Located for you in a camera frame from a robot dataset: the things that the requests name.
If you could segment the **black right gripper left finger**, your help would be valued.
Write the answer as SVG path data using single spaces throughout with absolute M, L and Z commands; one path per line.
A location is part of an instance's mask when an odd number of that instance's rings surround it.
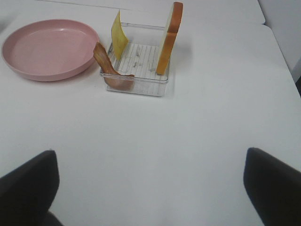
M 50 212 L 60 177 L 54 150 L 46 150 L 0 179 L 2 226 L 60 226 Z

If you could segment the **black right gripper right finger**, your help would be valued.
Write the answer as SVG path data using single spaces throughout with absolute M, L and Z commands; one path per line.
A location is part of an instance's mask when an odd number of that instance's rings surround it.
M 301 173 L 255 147 L 247 150 L 243 183 L 266 226 L 301 224 Z

